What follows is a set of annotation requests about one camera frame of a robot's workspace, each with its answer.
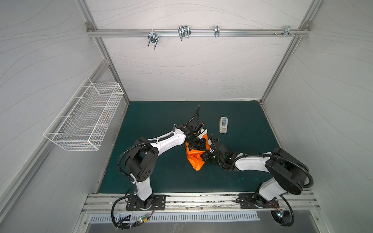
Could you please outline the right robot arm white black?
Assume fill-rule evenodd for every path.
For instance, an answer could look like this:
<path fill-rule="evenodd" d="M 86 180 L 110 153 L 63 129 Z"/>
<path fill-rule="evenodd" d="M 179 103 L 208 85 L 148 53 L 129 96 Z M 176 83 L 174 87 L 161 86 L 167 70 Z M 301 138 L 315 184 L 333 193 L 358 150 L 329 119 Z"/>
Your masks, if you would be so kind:
<path fill-rule="evenodd" d="M 272 175 L 261 183 L 248 199 L 257 208 L 264 208 L 278 196 L 290 193 L 300 195 L 305 188 L 314 185 L 307 166 L 281 148 L 261 154 L 230 153 L 211 149 L 202 156 L 204 162 L 218 165 L 225 171 L 262 171 Z"/>

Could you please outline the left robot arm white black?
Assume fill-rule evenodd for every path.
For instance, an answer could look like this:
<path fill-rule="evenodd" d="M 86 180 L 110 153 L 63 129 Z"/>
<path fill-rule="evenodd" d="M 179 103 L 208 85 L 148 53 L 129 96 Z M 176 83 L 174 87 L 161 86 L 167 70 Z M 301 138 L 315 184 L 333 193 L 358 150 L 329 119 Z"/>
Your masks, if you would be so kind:
<path fill-rule="evenodd" d="M 196 171 L 199 171 L 205 164 L 203 157 L 210 152 L 207 129 L 204 125 L 196 129 L 179 125 L 171 132 L 156 138 L 141 137 L 119 157 L 117 169 L 130 179 L 136 200 L 143 209 L 149 208 L 153 201 L 150 176 L 158 157 L 179 145 L 185 146 L 187 160 Z"/>

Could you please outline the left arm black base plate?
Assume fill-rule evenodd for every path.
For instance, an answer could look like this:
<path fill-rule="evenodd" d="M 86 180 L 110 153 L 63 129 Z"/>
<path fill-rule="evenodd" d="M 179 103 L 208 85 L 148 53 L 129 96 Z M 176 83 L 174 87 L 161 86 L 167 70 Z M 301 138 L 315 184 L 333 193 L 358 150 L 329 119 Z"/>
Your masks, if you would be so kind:
<path fill-rule="evenodd" d="M 126 211 L 150 211 L 150 210 L 165 210 L 166 196 L 152 194 L 148 199 L 141 200 L 134 195 L 128 198 Z"/>

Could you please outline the orange wrapping paper sheet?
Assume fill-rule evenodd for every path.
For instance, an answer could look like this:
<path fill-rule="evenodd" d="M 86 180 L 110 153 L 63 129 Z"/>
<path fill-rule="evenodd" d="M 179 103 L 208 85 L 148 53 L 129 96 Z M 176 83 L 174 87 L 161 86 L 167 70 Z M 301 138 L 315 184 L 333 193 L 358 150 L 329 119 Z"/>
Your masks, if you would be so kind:
<path fill-rule="evenodd" d="M 199 135 L 198 137 L 201 137 L 204 134 L 207 134 L 207 129 L 202 133 L 202 135 Z M 192 167 L 196 171 L 199 171 L 203 167 L 203 165 L 205 164 L 204 154 L 207 151 L 210 151 L 209 138 L 208 138 L 206 146 L 207 146 L 207 150 L 204 150 L 204 151 L 198 151 L 198 150 L 189 151 L 188 148 L 186 147 L 186 155 L 187 155 L 186 157 L 187 157 L 188 161 L 190 162 L 190 164 L 192 165 Z"/>

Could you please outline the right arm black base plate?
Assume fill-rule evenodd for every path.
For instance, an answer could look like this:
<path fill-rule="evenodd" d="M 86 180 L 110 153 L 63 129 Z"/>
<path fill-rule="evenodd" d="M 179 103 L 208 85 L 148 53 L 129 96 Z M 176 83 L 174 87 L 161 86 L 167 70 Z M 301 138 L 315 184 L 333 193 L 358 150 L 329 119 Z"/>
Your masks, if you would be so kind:
<path fill-rule="evenodd" d="M 256 193 L 240 193 L 235 200 L 241 209 L 276 209 L 279 208 L 277 198 L 267 201 Z"/>

